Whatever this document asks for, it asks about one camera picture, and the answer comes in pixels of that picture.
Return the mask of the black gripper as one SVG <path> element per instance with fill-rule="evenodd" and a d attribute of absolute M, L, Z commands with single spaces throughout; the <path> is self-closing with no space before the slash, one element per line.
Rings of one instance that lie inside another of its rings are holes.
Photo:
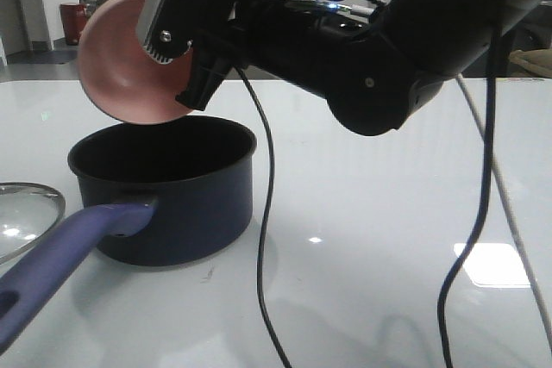
<path fill-rule="evenodd" d="M 175 100 L 205 110 L 232 67 L 249 65 L 322 97 L 378 97 L 384 77 L 364 58 L 382 40 L 337 2 L 146 0 L 136 25 L 144 51 L 166 65 L 191 46 Z"/>

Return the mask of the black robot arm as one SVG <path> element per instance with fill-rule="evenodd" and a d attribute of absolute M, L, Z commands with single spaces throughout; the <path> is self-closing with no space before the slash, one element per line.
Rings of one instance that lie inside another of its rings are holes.
<path fill-rule="evenodd" d="M 204 109 L 231 67 L 326 100 L 347 129 L 399 128 L 541 0 L 391 0 L 365 22 L 313 0 L 146 0 L 136 27 L 160 64 L 190 53 L 175 98 Z"/>

